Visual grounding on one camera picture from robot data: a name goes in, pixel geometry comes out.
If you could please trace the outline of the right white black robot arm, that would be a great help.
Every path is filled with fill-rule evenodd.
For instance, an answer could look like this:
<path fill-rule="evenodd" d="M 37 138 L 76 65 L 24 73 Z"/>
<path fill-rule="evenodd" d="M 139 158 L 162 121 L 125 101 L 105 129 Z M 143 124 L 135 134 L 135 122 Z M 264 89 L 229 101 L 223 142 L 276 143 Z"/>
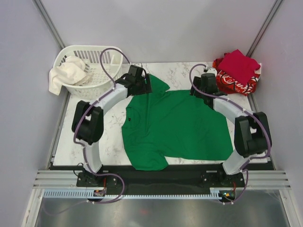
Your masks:
<path fill-rule="evenodd" d="M 194 78 L 189 77 L 192 96 L 203 99 L 204 104 L 222 114 L 234 125 L 234 151 L 222 164 L 223 171 L 217 174 L 217 181 L 228 186 L 234 175 L 241 172 L 253 159 L 262 159 L 270 155 L 272 139 L 267 115 L 264 112 L 252 112 L 228 99 L 224 92 L 219 91 L 216 76 L 204 73 Z"/>

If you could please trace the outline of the white cream t-shirt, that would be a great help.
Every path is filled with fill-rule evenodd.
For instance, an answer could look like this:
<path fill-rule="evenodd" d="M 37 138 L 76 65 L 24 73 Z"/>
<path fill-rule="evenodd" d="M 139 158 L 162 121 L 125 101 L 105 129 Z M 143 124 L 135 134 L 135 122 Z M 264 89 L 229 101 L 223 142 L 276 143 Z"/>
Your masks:
<path fill-rule="evenodd" d="M 85 62 L 76 56 L 69 56 L 60 66 L 49 71 L 49 92 L 59 95 L 63 84 L 82 86 L 88 82 L 92 74 Z"/>

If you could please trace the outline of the green t-shirt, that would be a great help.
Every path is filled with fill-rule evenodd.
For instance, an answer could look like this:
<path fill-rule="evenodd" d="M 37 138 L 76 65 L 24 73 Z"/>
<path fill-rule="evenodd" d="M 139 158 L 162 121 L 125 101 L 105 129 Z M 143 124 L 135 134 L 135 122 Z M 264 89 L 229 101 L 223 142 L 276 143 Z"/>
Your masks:
<path fill-rule="evenodd" d="M 131 99 L 122 126 L 132 166 L 160 171 L 169 157 L 226 160 L 233 151 L 226 118 L 188 90 L 171 90 L 155 76 L 150 80 L 152 92 Z"/>

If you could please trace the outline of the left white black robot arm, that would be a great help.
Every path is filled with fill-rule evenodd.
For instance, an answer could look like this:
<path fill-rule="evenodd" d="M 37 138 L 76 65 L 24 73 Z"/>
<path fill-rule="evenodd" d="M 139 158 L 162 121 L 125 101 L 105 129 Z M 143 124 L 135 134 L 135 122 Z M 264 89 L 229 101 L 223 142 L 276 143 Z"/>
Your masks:
<path fill-rule="evenodd" d="M 99 154 L 99 140 L 104 132 L 104 116 L 116 104 L 129 96 L 152 92 L 150 75 L 142 67 L 131 65 L 127 73 L 113 83 L 113 87 L 90 103 L 79 101 L 72 122 L 73 140 L 81 145 L 84 157 L 84 169 L 89 172 L 87 180 L 93 186 L 104 181 L 99 170 L 102 162 Z"/>

